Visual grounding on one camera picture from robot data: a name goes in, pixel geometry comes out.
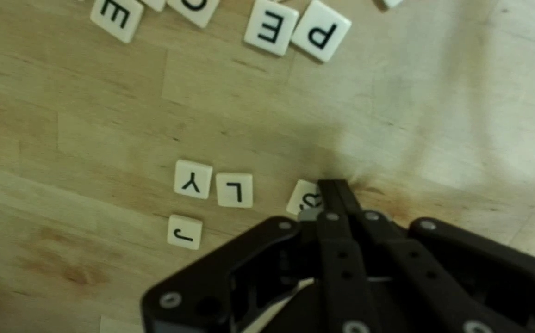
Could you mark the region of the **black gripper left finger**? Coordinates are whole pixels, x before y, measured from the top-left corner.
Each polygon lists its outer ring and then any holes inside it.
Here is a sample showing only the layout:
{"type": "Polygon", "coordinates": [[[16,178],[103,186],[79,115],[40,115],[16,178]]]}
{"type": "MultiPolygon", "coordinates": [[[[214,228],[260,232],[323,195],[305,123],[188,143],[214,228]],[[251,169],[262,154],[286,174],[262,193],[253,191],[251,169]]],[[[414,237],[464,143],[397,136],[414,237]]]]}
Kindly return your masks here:
{"type": "Polygon", "coordinates": [[[338,200],[338,184],[340,182],[344,182],[344,180],[320,180],[318,189],[320,189],[322,204],[323,204],[325,211],[346,215],[340,210],[340,200],[338,200]]]}

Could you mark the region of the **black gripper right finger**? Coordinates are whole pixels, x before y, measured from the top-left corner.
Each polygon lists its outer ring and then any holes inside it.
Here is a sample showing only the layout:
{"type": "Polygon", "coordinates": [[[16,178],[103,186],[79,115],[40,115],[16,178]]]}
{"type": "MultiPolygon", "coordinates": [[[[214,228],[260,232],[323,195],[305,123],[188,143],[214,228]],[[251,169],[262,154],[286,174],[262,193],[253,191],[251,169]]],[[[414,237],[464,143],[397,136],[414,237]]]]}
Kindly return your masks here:
{"type": "Polygon", "coordinates": [[[338,184],[338,200],[340,200],[340,210],[346,215],[359,215],[360,213],[360,204],[346,182],[338,184]]]}

